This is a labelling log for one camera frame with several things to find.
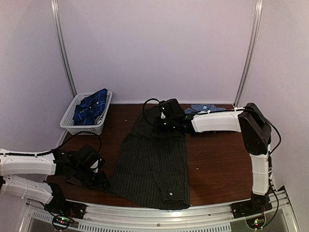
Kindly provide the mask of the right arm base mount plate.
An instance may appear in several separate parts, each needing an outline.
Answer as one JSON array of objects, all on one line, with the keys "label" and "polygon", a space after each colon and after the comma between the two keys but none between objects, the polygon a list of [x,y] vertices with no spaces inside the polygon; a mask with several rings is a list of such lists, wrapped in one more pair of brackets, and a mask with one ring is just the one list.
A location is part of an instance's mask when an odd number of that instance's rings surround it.
[{"label": "right arm base mount plate", "polygon": [[260,215],[264,211],[271,210],[272,204],[266,202],[264,204],[247,200],[231,204],[232,213],[234,218],[249,217],[253,215]]}]

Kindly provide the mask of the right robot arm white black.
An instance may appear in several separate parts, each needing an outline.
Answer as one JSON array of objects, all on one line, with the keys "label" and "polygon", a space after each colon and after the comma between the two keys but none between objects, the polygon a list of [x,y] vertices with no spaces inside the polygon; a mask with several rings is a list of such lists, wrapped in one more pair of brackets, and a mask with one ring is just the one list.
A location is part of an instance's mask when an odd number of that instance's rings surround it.
[{"label": "right robot arm white black", "polygon": [[252,163],[252,199],[248,201],[247,208],[256,214],[265,207],[271,176],[271,124],[255,103],[251,102],[232,110],[207,110],[187,114],[176,99],[170,99],[160,103],[159,115],[154,118],[153,129],[157,132],[177,131],[182,134],[240,132]]}]

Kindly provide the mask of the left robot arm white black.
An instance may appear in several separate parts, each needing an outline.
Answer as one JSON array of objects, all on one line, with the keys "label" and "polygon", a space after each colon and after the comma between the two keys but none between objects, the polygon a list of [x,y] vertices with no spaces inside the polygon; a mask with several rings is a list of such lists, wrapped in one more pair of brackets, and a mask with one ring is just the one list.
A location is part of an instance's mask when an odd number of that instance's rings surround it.
[{"label": "left robot arm white black", "polygon": [[59,185],[35,182],[28,175],[64,176],[78,180],[82,187],[106,191],[109,181],[102,167],[105,160],[91,146],[78,151],[54,148],[44,152],[0,151],[0,192],[42,203],[58,214],[70,207]]}]

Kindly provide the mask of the black pinstriped long sleeve shirt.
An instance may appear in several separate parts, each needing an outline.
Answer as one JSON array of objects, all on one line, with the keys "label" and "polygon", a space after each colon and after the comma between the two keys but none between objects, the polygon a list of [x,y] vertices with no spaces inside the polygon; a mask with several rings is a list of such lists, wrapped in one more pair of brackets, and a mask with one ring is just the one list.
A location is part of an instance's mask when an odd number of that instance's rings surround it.
[{"label": "black pinstriped long sleeve shirt", "polygon": [[179,133],[157,133],[149,122],[158,106],[145,109],[123,139],[110,192],[143,207],[190,207],[186,142]]}]

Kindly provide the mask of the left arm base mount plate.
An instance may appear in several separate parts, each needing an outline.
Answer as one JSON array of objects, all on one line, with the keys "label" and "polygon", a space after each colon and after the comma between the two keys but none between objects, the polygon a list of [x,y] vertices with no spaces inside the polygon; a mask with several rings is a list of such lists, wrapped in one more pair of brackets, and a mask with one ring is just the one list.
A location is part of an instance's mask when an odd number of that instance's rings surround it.
[{"label": "left arm base mount plate", "polygon": [[83,203],[63,200],[52,200],[49,204],[45,204],[44,207],[47,211],[55,215],[62,215],[77,219],[83,219],[86,210],[86,205]]}]

